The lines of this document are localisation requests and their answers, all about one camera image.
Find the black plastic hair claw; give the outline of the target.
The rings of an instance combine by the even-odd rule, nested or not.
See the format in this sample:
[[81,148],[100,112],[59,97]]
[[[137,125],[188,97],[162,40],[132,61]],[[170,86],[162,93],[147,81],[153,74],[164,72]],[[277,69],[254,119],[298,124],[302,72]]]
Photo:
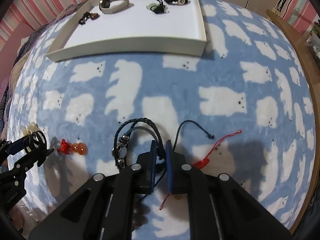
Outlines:
[[35,131],[27,136],[24,142],[24,150],[27,156],[31,156],[37,161],[38,167],[44,163],[50,154],[47,148],[46,136],[42,131]]

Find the cream strap wristwatch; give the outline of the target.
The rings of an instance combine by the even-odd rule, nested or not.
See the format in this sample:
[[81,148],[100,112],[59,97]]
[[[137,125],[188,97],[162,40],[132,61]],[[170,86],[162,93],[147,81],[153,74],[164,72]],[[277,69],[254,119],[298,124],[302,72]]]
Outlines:
[[103,14],[115,14],[125,10],[129,5],[129,0],[101,0],[99,10]]

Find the orange gourd red knot charm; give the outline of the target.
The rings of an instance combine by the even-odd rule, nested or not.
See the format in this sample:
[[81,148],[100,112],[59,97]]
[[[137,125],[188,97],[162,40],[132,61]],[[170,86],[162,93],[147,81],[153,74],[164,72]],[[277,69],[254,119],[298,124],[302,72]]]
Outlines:
[[65,139],[62,139],[60,142],[60,147],[57,149],[57,152],[63,154],[77,153],[79,155],[86,155],[87,146],[83,142],[70,144]]

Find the white cardboard tray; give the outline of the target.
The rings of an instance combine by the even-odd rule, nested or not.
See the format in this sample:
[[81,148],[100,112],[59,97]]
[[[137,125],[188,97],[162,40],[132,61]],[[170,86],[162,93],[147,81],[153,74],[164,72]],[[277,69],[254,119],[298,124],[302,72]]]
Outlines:
[[46,55],[54,61],[119,52],[161,52],[201,56],[206,31],[199,0],[147,9],[156,0],[129,0],[125,10],[103,14],[101,0],[87,1],[61,28]]

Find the cream flower scrunchie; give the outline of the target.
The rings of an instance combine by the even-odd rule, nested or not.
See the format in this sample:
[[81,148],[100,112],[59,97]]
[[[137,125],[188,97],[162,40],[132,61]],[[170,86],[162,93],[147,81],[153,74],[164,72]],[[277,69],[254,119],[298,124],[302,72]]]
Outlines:
[[39,130],[38,125],[35,122],[31,122],[28,126],[22,126],[22,134],[24,136],[32,134]]

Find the blue polar bear blanket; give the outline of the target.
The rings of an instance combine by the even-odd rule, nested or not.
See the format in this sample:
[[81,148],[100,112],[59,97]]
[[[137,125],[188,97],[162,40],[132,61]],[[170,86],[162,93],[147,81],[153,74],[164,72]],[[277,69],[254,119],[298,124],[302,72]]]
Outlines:
[[230,174],[285,227],[296,221],[315,160],[309,84],[283,32],[247,9],[200,0],[202,57],[120,53],[53,62],[51,25],[14,67],[3,136],[35,122],[53,145],[83,142],[86,155],[52,153],[25,181],[28,215],[43,220],[95,173],[118,172],[111,154],[125,121],[146,117],[204,173]]

